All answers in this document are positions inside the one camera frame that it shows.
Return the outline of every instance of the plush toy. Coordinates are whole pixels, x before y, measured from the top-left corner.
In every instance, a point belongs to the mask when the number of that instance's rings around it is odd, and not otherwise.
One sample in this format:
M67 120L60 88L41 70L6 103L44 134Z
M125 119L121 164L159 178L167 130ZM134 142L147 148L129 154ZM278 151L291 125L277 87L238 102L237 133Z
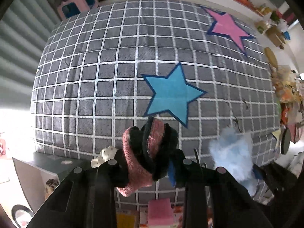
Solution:
M104 162L113 159L117 151L118 149L114 146L109 146L108 148L103 149L96 159L91 160L91 167L99 167Z

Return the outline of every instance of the checkered tablecloth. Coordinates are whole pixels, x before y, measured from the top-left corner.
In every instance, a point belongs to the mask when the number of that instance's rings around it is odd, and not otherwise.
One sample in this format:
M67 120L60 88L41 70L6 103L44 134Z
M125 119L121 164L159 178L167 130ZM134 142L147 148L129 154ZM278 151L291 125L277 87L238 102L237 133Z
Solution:
M237 24L254 35L242 21ZM206 34L213 19L199 5L177 0L132 0L81 13L59 24L49 38L32 93L37 151L91 160L110 145L121 148L130 126L139 128L152 91L141 74L167 75L182 63L189 83L208 93L189 105L188 129L169 114L159 119L179 133L178 148L212 168L208 144L238 119L252 131L253 162L274 159L279 127L263 49L243 40L248 57L227 38ZM259 199L265 184L259 182ZM130 197L121 208L138 209L150 199L183 202L183 189L167 178Z

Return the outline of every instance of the round metal bolt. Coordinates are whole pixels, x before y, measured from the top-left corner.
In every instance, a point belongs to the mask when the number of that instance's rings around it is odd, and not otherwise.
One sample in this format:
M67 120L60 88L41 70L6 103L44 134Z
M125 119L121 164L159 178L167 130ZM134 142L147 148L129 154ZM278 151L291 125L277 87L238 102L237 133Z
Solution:
M183 164L190 165L190 164L192 164L192 160L191 159L183 159Z
M74 170L73 170L74 173L76 174L79 174L82 172L82 168L81 167L76 167Z
M218 173L221 173L221 174L226 173L226 169L224 167L218 167L216 170L217 170Z
M115 159L110 159L110 160L108 161L108 164L109 164L109 165L116 165L116 164L117 164L117 161L116 161Z

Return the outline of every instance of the blue star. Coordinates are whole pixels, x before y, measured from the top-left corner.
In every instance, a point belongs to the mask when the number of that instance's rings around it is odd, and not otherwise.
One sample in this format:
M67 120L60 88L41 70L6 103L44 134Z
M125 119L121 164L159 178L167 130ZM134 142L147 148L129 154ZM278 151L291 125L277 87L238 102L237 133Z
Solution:
M153 91L153 97L144 116L169 112L187 128L188 104L207 92L186 83L180 62L167 76L142 76Z

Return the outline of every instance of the blue fluffy object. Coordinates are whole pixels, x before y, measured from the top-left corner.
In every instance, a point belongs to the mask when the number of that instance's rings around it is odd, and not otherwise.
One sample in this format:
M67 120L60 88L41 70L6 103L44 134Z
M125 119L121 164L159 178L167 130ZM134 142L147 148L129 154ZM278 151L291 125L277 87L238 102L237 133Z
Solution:
M252 178L252 140L249 133L240 135L233 128L225 128L218 140L210 142L209 150L215 168L226 168L238 182Z

